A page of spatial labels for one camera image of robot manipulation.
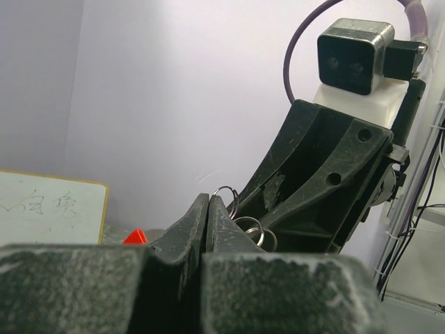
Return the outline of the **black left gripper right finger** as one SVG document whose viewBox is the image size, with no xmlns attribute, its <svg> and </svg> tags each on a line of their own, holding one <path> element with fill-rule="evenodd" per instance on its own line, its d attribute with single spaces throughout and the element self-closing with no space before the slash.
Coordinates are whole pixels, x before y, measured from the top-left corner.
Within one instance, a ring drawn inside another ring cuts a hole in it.
<svg viewBox="0 0 445 334">
<path fill-rule="evenodd" d="M 202 256 L 203 333 L 384 333 L 386 320 L 366 267 L 352 257 L 267 253 L 228 216 L 208 210 Z"/>
</svg>

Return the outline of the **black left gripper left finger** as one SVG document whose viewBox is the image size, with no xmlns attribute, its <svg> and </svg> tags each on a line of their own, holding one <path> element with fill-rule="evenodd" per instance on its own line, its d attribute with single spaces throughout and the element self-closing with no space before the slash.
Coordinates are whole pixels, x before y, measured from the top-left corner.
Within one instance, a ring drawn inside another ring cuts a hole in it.
<svg viewBox="0 0 445 334">
<path fill-rule="evenodd" d="M 2 333 L 198 333 L 209 196 L 146 246 L 1 248 Z"/>
</svg>

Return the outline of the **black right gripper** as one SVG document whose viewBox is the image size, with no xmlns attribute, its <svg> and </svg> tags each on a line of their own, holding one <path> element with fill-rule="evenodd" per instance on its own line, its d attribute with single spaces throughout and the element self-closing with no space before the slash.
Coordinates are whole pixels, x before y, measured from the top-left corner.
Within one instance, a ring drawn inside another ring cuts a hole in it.
<svg viewBox="0 0 445 334">
<path fill-rule="evenodd" d="M 410 164 L 405 147 L 426 83 L 409 82 L 391 132 L 296 100 L 239 195 L 235 218 L 261 220 L 290 253 L 339 253 L 372 206 L 395 198 Z"/>
</svg>

